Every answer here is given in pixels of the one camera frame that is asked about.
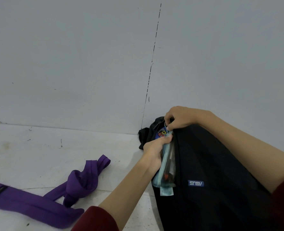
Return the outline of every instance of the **black fabric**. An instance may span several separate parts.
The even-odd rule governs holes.
[[[160,117],[139,131],[142,148],[162,124]],[[199,125],[175,129],[173,136],[174,195],[160,196],[153,187],[164,230],[276,230],[270,194],[219,140]]]

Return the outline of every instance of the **asus logo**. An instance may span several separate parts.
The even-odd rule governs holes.
[[[203,181],[188,180],[188,186],[200,186],[200,187],[203,187],[204,186],[204,182]]]

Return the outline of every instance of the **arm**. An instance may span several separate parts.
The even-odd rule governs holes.
[[[133,209],[141,198],[152,177],[161,166],[160,151],[163,144],[169,143],[172,136],[159,138],[144,145],[144,155],[99,205],[116,221],[119,230],[126,225]]]
[[[233,127],[212,112],[173,107],[165,121],[168,130],[199,124],[219,139],[268,191],[284,181],[284,152]]]

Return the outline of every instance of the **purple strap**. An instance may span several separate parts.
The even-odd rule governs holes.
[[[67,182],[43,197],[0,184],[0,209],[24,214],[55,228],[68,228],[84,213],[84,209],[71,206],[97,188],[98,175],[110,162],[105,155],[98,160],[87,160],[82,172],[72,171]],[[64,206],[55,202],[61,196]]]

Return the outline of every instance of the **purple fabric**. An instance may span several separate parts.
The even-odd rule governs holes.
[[[82,172],[72,171],[67,182],[43,197],[8,187],[0,194],[0,209],[24,214],[55,228],[68,228],[84,213],[84,209],[71,206],[97,188],[98,175],[110,162],[105,155],[98,160],[87,160]],[[64,206],[55,202],[61,196],[64,196]]]

